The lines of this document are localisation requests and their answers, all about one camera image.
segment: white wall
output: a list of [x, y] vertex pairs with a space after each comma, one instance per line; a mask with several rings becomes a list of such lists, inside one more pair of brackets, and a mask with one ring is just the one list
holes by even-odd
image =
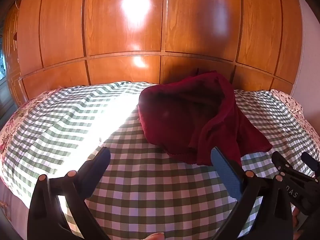
[[305, 0], [299, 0], [303, 39], [300, 71], [291, 92], [305, 118], [320, 134], [320, 24]]

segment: wooden panel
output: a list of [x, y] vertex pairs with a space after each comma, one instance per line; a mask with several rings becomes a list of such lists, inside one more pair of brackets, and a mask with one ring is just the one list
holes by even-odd
[[12, 5], [4, 21], [2, 48], [7, 69], [8, 87], [15, 103], [21, 106], [24, 103], [24, 98], [18, 82], [21, 74], [18, 62], [17, 41], [13, 39], [17, 31], [18, 14], [19, 10], [15, 4]]
[[280, 0], [244, 0], [238, 62], [274, 73], [281, 39]]
[[42, 0], [40, 46], [43, 65], [83, 57], [82, 0]]
[[241, 0], [168, 0], [166, 51], [234, 60]]
[[39, 43], [41, 0], [22, 0], [17, 27], [17, 46], [21, 75], [42, 68]]
[[237, 66], [232, 85], [246, 91], [269, 90], [272, 77], [252, 68]]
[[160, 56], [104, 57], [88, 61], [91, 84], [116, 81], [159, 83]]
[[160, 50], [162, 0], [85, 0], [89, 55]]
[[299, 0], [282, 0], [283, 36], [276, 76], [294, 83], [302, 46], [302, 19]]
[[84, 61], [70, 63], [35, 73], [25, 77], [23, 79], [23, 84], [29, 99], [40, 95], [44, 91], [59, 87], [89, 85]]
[[160, 83], [167, 84], [180, 81], [197, 73], [216, 70], [226, 79], [230, 80], [234, 65], [224, 62], [211, 61], [190, 57], [161, 57]]
[[282, 91], [282, 92], [287, 93], [288, 95], [290, 95], [291, 90], [292, 90], [292, 86], [293, 85], [291, 83], [289, 83], [289, 82], [282, 81], [282, 80], [279, 80], [279, 79], [274, 79], [273, 83], [272, 83], [272, 86], [271, 86], [271, 89], [276, 89], [276, 90]]

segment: red cloth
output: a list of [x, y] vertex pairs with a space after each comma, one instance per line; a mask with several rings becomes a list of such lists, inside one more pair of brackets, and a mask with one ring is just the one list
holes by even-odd
[[231, 84], [216, 72], [148, 87], [138, 108], [148, 142], [185, 163], [211, 166], [215, 146], [240, 165], [242, 156], [272, 148], [236, 105]]

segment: bed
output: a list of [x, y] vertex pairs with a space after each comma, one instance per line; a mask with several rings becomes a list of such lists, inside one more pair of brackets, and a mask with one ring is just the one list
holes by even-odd
[[[207, 239], [236, 203], [213, 167], [189, 165], [149, 144], [139, 121], [141, 91], [154, 84], [115, 82], [60, 88], [28, 101], [1, 131], [1, 178], [29, 207], [40, 174], [64, 176], [92, 159], [101, 147], [111, 163], [93, 195], [91, 213], [112, 239], [143, 239], [165, 232], [166, 239]], [[236, 103], [273, 145], [268, 153], [241, 159], [244, 170], [272, 178], [271, 154], [279, 151], [295, 169], [313, 176], [303, 151], [319, 160], [320, 139], [304, 120], [302, 107], [283, 92], [235, 90]], [[255, 202], [241, 234], [251, 228]], [[61, 207], [71, 230], [80, 235], [66, 202]]]

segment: green and white checkered fabric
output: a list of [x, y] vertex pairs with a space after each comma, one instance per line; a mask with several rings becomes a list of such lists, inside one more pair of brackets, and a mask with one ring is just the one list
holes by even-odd
[[[4, 160], [7, 185], [29, 206], [40, 174], [64, 176], [106, 146], [111, 163], [86, 203], [111, 239], [143, 239], [154, 232], [178, 240], [213, 236], [235, 199], [213, 167], [178, 162], [146, 141], [136, 104], [150, 85], [116, 82], [51, 95], [28, 115], [9, 145]], [[244, 156], [243, 169], [274, 177], [271, 153], [277, 150], [295, 169], [312, 175], [300, 155], [307, 151], [319, 159], [316, 146], [286, 106], [268, 91], [236, 90], [235, 95], [241, 111], [273, 145], [268, 153]], [[260, 202], [257, 199], [242, 234], [249, 231]], [[78, 234], [73, 218], [66, 216]]]

